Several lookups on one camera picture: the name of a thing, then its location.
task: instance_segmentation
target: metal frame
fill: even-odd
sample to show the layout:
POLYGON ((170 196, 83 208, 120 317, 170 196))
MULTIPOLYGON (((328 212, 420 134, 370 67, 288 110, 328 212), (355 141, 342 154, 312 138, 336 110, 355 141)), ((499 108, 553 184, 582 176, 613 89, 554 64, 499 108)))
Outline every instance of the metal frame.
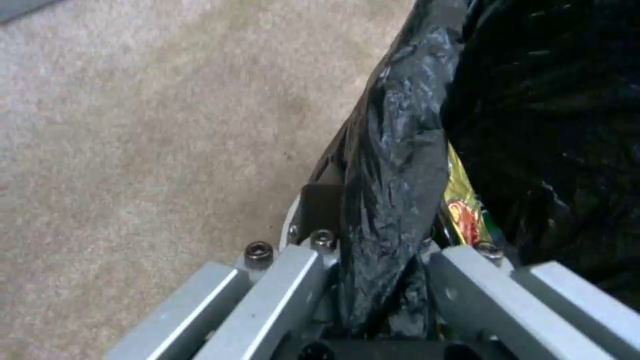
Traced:
POLYGON ((289 245, 195 359, 269 359, 311 317, 326 273, 317 252, 289 245))
POLYGON ((640 357, 640 316, 569 269, 553 262, 512 278, 616 358, 640 357))
POLYGON ((429 272, 443 318, 467 338, 488 332, 519 359, 612 359, 471 247, 433 254, 429 272))
POLYGON ((195 354, 249 290, 235 268, 207 263, 107 354, 112 360, 185 359, 195 354))

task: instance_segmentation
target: black plastic bag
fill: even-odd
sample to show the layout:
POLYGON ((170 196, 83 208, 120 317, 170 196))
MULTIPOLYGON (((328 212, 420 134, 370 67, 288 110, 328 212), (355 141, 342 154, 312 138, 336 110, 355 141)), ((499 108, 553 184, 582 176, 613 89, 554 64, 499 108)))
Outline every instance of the black plastic bag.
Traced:
POLYGON ((482 12, 443 110, 476 192, 524 264, 560 261, 637 309, 639 2, 482 12))
POLYGON ((433 334, 417 254, 447 183, 443 127, 524 263, 556 259, 637 306, 637 1, 467 6, 418 0, 311 178, 345 184, 348 336, 433 334))
POLYGON ((339 168, 339 304, 350 336, 425 338, 432 328, 419 250, 447 184, 440 120, 461 50, 465 1, 418 1, 312 177, 339 168))

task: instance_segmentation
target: yellow wrapper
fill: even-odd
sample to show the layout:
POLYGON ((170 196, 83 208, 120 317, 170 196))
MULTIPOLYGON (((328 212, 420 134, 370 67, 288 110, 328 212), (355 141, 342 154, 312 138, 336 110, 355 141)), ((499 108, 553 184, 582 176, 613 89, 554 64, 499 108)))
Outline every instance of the yellow wrapper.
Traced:
POLYGON ((455 149, 449 143, 449 183, 444 191, 444 201, 451 223, 462 242, 474 245, 480 241, 492 242, 482 216, 482 204, 476 198, 464 166, 455 149))

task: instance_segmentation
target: beige carpet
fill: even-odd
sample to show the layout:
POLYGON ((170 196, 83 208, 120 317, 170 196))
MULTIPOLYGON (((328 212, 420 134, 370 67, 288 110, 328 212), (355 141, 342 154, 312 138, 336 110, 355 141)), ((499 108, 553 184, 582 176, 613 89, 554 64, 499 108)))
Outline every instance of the beige carpet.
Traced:
POLYGON ((275 243, 413 1, 68 0, 0 28, 1 343, 100 358, 275 243))

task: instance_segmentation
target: bolt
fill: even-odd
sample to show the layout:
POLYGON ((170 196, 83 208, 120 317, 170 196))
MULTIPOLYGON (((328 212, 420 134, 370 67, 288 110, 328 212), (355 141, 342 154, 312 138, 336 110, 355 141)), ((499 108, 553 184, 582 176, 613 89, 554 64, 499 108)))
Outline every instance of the bolt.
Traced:
POLYGON ((322 247, 326 249, 335 249, 337 242, 335 241, 335 236, 329 230, 316 230, 311 233, 309 237, 311 239, 311 245, 314 247, 322 247))
POLYGON ((480 255, 495 264, 495 266, 501 266, 502 259, 504 259, 504 251, 502 251, 502 249, 488 241, 480 241, 474 245, 474 248, 480 255))
POLYGON ((287 234, 289 235, 289 241, 293 241, 295 239, 298 238, 298 227, 295 225, 292 225, 289 227, 289 233, 287 234))
POLYGON ((264 241, 256 241, 244 250, 244 262, 248 268, 263 270, 273 263, 273 247, 264 241))

